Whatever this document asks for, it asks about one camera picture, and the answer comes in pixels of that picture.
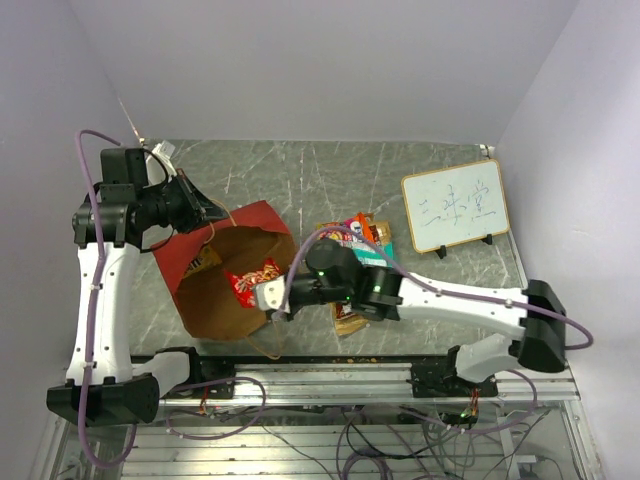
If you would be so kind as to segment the red Doritos bag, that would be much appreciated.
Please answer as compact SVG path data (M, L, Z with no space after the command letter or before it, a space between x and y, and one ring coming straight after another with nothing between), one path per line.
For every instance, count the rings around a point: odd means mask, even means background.
M335 321L362 320L363 317L355 313L349 304L334 303L333 316Z

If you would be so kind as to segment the colourful red yellow snack bag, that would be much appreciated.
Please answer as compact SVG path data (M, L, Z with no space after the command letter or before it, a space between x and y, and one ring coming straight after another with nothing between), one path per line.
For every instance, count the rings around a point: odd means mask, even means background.
M261 268L241 275L234 274L228 270L224 271L229 282L232 293L243 308L253 308L256 306L253 287L259 283L273 280L279 277L282 272L273 258L268 257Z

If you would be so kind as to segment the orange red chips bag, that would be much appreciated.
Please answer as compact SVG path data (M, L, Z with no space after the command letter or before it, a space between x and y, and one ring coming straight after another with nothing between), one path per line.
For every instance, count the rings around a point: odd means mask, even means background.
M363 235L367 240L377 245L381 245L380 235L376 226L374 225L374 214L373 213L362 213L359 212L353 217L350 217L341 222L327 222L317 224L316 227L318 229L329 227L329 226L342 226L344 228L348 228L350 233L345 233L341 231L331 231L325 233L325 236L336 240L342 246L351 246L353 243L360 243L353 233L359 233Z

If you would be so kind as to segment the tan gold snack bag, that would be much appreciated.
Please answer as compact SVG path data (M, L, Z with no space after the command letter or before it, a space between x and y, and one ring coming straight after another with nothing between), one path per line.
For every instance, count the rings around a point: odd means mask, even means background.
M376 226L378 233L380 235L381 245L385 245L387 243L392 244L392 233L391 228L388 221L376 220L374 216L374 225ZM334 326L338 336L346 336L353 334L354 332L361 330L368 323L368 320L363 317L362 320L352 320L352 321L335 321Z

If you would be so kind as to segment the red paper bag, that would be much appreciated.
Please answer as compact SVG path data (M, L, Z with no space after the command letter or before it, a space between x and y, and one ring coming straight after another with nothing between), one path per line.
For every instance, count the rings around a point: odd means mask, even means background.
M280 358L251 338L266 325L253 288L286 273L297 248L288 227L266 201L188 234L153 252L187 332L196 339L245 340L267 358Z

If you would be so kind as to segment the teal white snack bag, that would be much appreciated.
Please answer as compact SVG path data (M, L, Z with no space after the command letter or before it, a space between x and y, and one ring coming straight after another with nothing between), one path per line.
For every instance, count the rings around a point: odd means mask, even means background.
M378 248L383 252L383 255L381 255L377 250L371 248L368 244L363 243L356 238L344 241L344 245L354 251L357 259L363 265L390 267L390 263L385 260L384 256L391 259L394 258L394 250L391 243L378 246Z

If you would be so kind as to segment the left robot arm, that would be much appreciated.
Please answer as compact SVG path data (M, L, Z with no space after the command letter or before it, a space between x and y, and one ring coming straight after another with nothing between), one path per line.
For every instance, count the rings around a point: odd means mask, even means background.
M102 180L72 219L81 273L76 341L65 382L48 390L46 405L75 425L149 423L170 390L192 397L203 387L192 347L131 362L127 322L144 233L158 226L187 234L229 216L183 172L152 184L152 155L144 148L102 150Z

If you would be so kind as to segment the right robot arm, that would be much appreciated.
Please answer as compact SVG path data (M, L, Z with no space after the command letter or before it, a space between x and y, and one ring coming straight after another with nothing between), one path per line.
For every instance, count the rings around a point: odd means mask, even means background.
M306 270L289 271L273 305L289 315L303 307L342 303L370 320L448 321L477 326L490 336L451 347L411 380L416 396L494 394L489 380L519 367L561 373L566 365L564 311L550 286L485 289L434 281L398 268L361 263L337 241L315 241L303 254Z

